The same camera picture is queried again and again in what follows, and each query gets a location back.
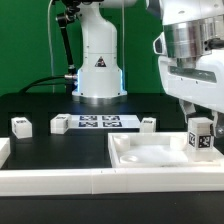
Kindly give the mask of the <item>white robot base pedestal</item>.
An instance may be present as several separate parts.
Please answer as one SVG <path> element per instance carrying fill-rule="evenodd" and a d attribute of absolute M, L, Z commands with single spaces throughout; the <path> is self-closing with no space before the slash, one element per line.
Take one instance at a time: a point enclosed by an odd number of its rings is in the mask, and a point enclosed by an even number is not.
<path fill-rule="evenodd" d="M 75 101 L 110 104 L 125 98 L 122 70 L 117 65 L 117 30 L 105 20 L 99 4 L 81 5 L 83 64 L 78 69 Z"/>

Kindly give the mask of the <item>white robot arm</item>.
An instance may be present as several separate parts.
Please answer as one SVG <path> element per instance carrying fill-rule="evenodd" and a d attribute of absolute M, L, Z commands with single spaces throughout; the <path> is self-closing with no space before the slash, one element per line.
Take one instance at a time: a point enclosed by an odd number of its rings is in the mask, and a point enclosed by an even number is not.
<path fill-rule="evenodd" d="M 137 0 L 59 0 L 57 16 L 75 85 L 72 96 L 92 104 L 127 95 L 117 65 L 116 28 L 100 8 L 134 5 Z M 200 105 L 213 112 L 213 133 L 224 136 L 224 0 L 145 0 L 162 19 L 153 42 L 165 92 L 179 99 L 186 116 Z"/>

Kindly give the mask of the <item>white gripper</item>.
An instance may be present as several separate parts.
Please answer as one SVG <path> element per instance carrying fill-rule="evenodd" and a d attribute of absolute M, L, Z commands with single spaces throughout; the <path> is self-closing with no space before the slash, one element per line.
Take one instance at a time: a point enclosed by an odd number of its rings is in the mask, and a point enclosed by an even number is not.
<path fill-rule="evenodd" d="M 224 50 L 200 57 L 195 69 L 180 70 L 173 60 L 158 58 L 162 86 L 179 100 L 185 122 L 196 115 L 195 105 L 214 110 L 213 131 L 224 137 Z"/>

